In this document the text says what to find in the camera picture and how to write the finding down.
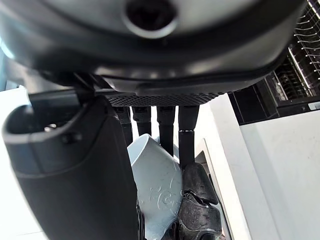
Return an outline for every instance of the white counter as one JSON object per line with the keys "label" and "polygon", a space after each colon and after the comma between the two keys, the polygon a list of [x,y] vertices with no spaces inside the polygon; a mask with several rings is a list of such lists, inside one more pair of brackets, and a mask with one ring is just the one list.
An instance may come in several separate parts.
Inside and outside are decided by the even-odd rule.
{"label": "white counter", "polygon": [[319,238],[319,123],[314,111],[239,126],[227,95],[201,107],[196,139],[206,140],[235,240]]}

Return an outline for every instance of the white plastic cup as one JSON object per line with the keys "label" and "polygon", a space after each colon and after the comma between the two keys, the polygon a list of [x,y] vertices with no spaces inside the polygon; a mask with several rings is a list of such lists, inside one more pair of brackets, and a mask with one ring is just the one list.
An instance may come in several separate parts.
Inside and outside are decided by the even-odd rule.
{"label": "white plastic cup", "polygon": [[160,240],[177,219],[182,201],[182,172],[174,158],[149,134],[128,146],[145,238]]}

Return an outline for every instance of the circular hole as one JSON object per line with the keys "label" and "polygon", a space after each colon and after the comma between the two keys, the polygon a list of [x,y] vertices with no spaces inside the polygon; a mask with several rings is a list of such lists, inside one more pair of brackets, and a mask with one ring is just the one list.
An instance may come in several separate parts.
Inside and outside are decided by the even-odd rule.
{"label": "circular hole", "polygon": [[126,9],[126,25],[145,38],[161,38],[176,27],[176,10],[167,0],[132,0]]}

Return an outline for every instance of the metal wire rack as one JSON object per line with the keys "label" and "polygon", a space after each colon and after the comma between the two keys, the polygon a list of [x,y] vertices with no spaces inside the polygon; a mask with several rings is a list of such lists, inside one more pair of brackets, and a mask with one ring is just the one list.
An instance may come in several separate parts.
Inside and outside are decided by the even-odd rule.
{"label": "metal wire rack", "polygon": [[320,0],[306,0],[284,62],[229,94],[240,125],[320,110]]}
{"label": "metal wire rack", "polygon": [[307,3],[288,52],[303,85],[315,96],[320,94],[320,3],[318,0]]}

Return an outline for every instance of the black mesh grille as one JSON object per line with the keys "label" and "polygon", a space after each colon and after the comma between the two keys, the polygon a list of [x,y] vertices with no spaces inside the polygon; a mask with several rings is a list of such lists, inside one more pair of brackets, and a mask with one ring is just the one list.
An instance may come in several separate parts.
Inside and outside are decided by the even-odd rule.
{"label": "black mesh grille", "polygon": [[218,94],[167,95],[167,96],[137,96],[121,95],[107,96],[114,107],[146,107],[146,106],[193,106],[209,102]]}

